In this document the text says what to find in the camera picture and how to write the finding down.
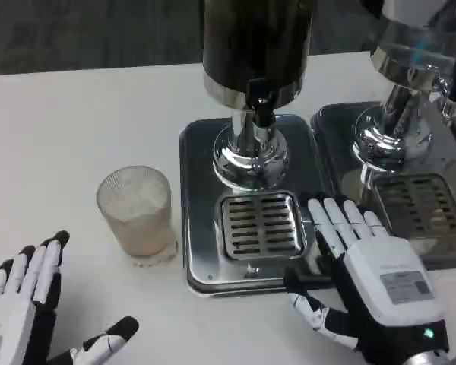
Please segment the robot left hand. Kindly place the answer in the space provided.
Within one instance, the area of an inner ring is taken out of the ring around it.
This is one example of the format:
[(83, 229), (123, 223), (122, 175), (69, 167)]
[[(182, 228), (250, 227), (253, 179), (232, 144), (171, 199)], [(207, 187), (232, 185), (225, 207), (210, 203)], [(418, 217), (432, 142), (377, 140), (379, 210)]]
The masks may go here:
[(61, 230), (1, 263), (0, 364), (105, 364), (137, 333), (137, 319), (125, 316), (80, 348), (49, 355), (69, 239), (69, 232)]

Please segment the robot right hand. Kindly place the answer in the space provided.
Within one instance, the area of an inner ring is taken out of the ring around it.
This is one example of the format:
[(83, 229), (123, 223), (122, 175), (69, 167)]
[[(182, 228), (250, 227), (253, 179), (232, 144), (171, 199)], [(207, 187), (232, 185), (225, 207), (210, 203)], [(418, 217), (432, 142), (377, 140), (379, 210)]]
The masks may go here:
[(314, 332), (361, 353), (368, 364), (447, 364), (444, 311), (410, 242), (344, 195), (311, 196), (307, 207), (323, 263), (344, 304), (330, 307), (288, 268), (283, 285)]

